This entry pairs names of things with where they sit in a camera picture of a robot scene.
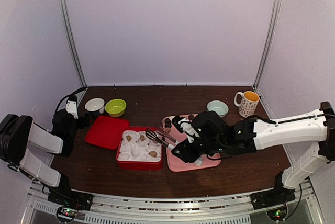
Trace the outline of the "white ceramic bowl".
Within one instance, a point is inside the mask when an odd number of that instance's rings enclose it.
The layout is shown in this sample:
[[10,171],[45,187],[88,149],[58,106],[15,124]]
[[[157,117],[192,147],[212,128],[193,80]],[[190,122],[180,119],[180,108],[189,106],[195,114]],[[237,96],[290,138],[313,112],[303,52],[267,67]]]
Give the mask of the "white ceramic bowl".
[[91,114],[101,115],[105,110],[105,101],[102,98],[93,98],[85,104],[84,108]]

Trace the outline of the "green plastic bowl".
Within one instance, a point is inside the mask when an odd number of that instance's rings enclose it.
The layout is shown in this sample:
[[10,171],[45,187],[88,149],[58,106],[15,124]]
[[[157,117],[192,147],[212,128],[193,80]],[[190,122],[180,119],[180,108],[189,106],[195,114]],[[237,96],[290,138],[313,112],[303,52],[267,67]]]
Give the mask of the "green plastic bowl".
[[105,105],[105,112],[111,117],[118,118],[125,113],[126,106],[123,99],[112,99]]

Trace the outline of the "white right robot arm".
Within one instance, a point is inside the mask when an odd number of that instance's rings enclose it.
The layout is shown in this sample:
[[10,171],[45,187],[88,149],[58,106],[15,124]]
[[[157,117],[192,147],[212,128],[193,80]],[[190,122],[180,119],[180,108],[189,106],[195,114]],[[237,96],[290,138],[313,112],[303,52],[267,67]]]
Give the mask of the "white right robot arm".
[[334,109],[329,102],[304,115],[281,119],[248,116],[228,125],[214,111],[201,112],[192,120],[175,116],[172,124],[187,138],[172,149],[185,163],[194,163],[202,155],[225,153],[229,156],[254,153],[257,150],[311,141],[308,151],[290,168],[277,175],[268,198],[279,204],[309,175],[324,163],[334,161]]

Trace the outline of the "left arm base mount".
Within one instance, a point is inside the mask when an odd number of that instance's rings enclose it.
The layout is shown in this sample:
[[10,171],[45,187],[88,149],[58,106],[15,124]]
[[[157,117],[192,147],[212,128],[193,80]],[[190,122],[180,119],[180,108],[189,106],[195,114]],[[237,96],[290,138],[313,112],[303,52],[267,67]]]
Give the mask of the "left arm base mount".
[[62,196],[58,192],[52,192],[48,195],[48,201],[58,205],[67,206],[75,210],[89,211],[91,209],[93,195],[89,193],[71,191],[70,196]]

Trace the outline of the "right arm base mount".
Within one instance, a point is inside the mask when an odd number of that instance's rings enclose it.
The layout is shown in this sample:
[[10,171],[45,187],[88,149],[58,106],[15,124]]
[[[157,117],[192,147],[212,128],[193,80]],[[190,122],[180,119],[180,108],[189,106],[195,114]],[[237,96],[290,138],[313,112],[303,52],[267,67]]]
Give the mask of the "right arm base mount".
[[288,194],[275,194],[272,190],[253,193],[250,195],[250,198],[254,210],[269,208],[296,199],[294,192]]

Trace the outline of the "aluminium frame post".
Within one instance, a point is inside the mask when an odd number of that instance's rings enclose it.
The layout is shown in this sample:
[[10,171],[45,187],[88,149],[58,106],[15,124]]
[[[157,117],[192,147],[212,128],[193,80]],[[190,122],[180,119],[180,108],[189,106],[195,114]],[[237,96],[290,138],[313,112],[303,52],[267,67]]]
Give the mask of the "aluminium frame post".
[[279,15],[280,15],[281,5],[282,5],[282,0],[273,0],[270,22],[269,22],[269,27],[268,27],[266,38],[265,38],[265,44],[264,44],[264,48],[262,51],[261,61],[260,61],[259,68],[256,74],[256,78],[253,84],[253,88],[255,90],[259,89],[261,78],[265,70],[265,65],[266,65],[267,59],[270,54],[271,45],[274,39],[276,24],[278,22]]
[[77,53],[77,48],[75,45],[75,40],[73,36],[73,31],[71,28],[70,16],[68,11],[68,6],[66,0],[59,0],[60,1],[60,9],[63,18],[64,28],[65,28],[65,35],[68,41],[70,54],[74,63],[74,67],[79,78],[80,84],[82,87],[87,87],[87,83],[84,77],[84,73],[82,70],[82,66],[79,60],[79,56]]

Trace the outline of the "aluminium frame post right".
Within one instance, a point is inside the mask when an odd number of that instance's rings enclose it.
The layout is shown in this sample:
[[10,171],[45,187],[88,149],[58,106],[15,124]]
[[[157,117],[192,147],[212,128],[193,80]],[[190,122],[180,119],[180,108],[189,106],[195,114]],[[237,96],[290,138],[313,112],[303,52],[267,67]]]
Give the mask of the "aluminium frame post right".
[[255,90],[259,89],[261,78],[265,70],[265,65],[266,65],[267,59],[270,54],[271,45],[274,39],[276,24],[278,22],[279,15],[280,15],[281,5],[282,5],[282,0],[273,0],[270,22],[269,22],[269,27],[268,27],[266,38],[265,38],[265,44],[264,44],[264,48],[262,51],[261,61],[260,61],[259,68],[256,74],[256,78],[253,84],[253,88]]

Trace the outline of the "white paper liner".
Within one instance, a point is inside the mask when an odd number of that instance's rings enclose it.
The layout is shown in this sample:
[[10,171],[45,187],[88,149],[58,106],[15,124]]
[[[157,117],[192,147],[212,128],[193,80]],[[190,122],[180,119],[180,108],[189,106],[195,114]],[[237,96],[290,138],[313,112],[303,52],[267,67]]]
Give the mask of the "white paper liner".
[[[145,136],[145,141],[140,140],[140,136]],[[150,151],[156,151],[157,157],[151,157]],[[122,141],[119,148],[118,161],[122,162],[149,162],[158,163],[162,160],[162,146],[150,140],[145,131],[126,130],[122,133]]]

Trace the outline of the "red tin box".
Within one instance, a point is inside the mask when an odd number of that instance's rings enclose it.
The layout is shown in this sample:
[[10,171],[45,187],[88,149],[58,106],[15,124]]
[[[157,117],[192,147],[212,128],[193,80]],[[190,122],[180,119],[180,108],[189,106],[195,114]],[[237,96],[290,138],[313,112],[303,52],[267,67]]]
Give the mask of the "red tin box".
[[[143,127],[143,126],[142,127],[139,127],[139,126],[127,127],[124,131],[126,131],[126,130],[145,131],[147,128],[155,131],[155,127]],[[157,171],[157,170],[160,170],[162,168],[162,165],[163,165],[163,154],[162,154],[162,160],[160,162],[158,162],[158,163],[149,163],[149,162],[122,162],[122,161],[118,161],[117,157],[118,157],[118,154],[119,154],[120,144],[119,144],[119,147],[117,149],[116,161],[117,161],[117,164],[122,169],[126,169],[126,170],[140,170],[140,171]]]

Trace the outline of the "red tin lid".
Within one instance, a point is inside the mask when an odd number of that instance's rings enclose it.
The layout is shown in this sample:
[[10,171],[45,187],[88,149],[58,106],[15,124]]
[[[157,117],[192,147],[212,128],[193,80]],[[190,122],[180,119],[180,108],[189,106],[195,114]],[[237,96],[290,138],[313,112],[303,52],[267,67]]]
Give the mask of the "red tin lid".
[[101,148],[116,150],[122,133],[129,125],[129,121],[124,119],[99,116],[88,130],[84,141]]

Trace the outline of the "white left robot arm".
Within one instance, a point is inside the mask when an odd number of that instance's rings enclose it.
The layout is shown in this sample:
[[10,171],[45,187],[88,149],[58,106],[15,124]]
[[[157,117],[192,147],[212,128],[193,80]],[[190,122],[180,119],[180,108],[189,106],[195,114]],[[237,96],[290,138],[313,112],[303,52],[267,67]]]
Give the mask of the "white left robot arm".
[[74,149],[77,131],[88,126],[88,117],[80,117],[77,96],[61,99],[65,108],[56,108],[52,118],[52,130],[41,127],[28,115],[7,114],[1,121],[1,160],[17,172],[22,172],[43,185],[55,190],[55,197],[64,205],[75,201],[66,175],[52,169],[40,160],[30,147],[48,154],[69,157]]

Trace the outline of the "white floral mug yellow inside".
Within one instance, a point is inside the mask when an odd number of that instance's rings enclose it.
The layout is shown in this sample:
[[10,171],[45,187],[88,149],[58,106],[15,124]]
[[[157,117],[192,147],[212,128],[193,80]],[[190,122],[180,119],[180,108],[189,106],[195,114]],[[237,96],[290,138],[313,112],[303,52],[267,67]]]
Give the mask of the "white floral mug yellow inside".
[[255,113],[259,101],[259,95],[252,91],[237,92],[234,96],[234,105],[238,107],[238,113],[243,118]]

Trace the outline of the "aluminium frame post left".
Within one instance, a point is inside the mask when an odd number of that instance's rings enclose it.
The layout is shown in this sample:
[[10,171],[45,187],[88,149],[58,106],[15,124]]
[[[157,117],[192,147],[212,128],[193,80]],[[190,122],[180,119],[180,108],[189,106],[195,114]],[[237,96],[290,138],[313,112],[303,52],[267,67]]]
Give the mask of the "aluminium frame post left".
[[87,83],[84,77],[84,73],[82,70],[82,66],[79,60],[79,56],[77,53],[77,48],[75,45],[75,40],[73,36],[73,31],[71,28],[70,16],[68,11],[68,6],[66,0],[59,0],[60,1],[60,9],[63,18],[64,28],[65,28],[65,35],[68,41],[70,54],[74,63],[74,67],[79,78],[80,84],[82,87],[87,87]]

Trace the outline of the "aluminium front rail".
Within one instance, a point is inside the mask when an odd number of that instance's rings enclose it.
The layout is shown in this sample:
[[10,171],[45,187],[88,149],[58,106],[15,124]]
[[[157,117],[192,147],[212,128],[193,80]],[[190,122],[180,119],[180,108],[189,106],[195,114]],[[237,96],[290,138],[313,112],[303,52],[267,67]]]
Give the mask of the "aluminium front rail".
[[[267,212],[285,206],[290,217],[280,223],[326,223],[310,180],[302,182],[301,187],[294,201],[263,209],[252,205],[256,201],[250,196],[256,192],[170,199],[91,193],[90,210],[80,210],[70,223],[276,223]],[[292,214],[301,192],[299,206]],[[19,223],[61,223],[56,217],[59,205],[47,198],[42,185],[33,182]]]

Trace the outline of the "pink plastic tray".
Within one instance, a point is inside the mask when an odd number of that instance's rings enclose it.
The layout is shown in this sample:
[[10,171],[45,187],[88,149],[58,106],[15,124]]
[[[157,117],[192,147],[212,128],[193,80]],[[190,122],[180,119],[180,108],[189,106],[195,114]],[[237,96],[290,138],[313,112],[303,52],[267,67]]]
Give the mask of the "pink plastic tray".
[[[180,133],[173,125],[169,134],[178,142],[182,142],[187,139],[187,134]],[[213,161],[208,159],[206,155],[202,155],[203,161],[201,165],[197,165],[195,163],[184,163],[178,157],[175,157],[171,153],[171,149],[169,148],[166,149],[166,156],[168,167],[173,172],[186,172],[192,170],[207,169],[218,166],[221,163],[220,160]]]

